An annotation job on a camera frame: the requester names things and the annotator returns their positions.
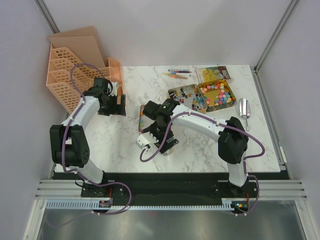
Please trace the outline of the shiny metal scoop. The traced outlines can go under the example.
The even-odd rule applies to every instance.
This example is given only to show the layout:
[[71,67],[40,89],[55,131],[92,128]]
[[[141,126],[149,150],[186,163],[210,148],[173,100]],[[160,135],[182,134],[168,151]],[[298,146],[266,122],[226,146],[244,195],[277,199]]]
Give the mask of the shiny metal scoop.
[[251,116],[251,107],[249,101],[246,98],[241,98],[239,100],[239,114],[245,121],[246,130],[249,131],[250,127],[248,118]]

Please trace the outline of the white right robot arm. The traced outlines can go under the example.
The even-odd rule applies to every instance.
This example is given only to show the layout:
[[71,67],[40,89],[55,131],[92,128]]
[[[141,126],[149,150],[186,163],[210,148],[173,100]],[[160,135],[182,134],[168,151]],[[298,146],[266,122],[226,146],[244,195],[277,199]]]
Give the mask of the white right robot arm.
[[178,143],[171,129],[173,125],[191,129],[217,143],[218,156],[227,163],[230,193],[240,197],[247,191],[249,178],[244,158],[249,138],[238,118],[225,120],[210,117],[172,98],[162,104],[149,101],[142,113],[153,121],[137,138],[137,144],[143,151],[154,144],[157,151],[164,154]]

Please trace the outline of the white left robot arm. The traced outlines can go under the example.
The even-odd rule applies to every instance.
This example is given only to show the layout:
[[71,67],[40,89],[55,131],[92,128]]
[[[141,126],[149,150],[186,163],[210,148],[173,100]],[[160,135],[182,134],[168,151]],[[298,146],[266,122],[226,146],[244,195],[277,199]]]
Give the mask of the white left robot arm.
[[79,103],[70,116],[49,130],[52,161],[61,165],[65,173],[79,175],[86,184],[92,185],[92,191],[99,197],[109,193],[110,185],[104,180],[104,171],[90,159],[85,129],[96,114],[126,116],[126,95],[119,95],[119,89],[118,82],[96,77],[93,86],[80,94]]

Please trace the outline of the gold tin of lollipops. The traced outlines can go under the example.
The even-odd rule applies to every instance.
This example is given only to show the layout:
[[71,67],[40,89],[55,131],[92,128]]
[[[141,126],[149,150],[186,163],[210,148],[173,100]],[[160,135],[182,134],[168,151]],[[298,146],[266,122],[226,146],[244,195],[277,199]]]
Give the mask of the gold tin of lollipops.
[[196,112],[202,114],[207,112],[207,102],[197,84],[169,89],[168,97]]

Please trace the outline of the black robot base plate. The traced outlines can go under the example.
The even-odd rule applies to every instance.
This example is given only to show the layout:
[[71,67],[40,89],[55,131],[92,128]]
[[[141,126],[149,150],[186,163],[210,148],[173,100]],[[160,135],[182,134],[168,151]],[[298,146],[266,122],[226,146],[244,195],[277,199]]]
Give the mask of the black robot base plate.
[[255,181],[248,181],[244,191],[231,191],[227,173],[106,173],[111,186],[96,187],[84,183],[81,197],[107,198],[120,204],[209,204],[221,199],[254,199]]

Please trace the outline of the gold tin of star candies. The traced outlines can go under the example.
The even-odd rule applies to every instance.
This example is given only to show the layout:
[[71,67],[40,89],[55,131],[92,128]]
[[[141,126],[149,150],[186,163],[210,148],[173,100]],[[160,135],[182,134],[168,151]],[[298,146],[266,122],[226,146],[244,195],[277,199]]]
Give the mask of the gold tin of star candies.
[[237,101],[225,79],[203,82],[198,84],[198,87],[204,97],[208,113],[233,107]]

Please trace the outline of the pink tray of gummy candies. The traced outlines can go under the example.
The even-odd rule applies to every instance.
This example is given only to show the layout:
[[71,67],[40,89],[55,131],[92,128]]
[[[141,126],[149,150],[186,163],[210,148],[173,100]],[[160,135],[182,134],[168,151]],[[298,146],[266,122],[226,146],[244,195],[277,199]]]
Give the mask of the pink tray of gummy candies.
[[139,120],[138,120],[138,132],[140,134],[145,128],[149,127],[151,124],[154,123],[153,120],[151,120],[150,118],[148,118],[143,114],[144,107],[145,107],[144,104],[140,106],[140,113],[139,113]]

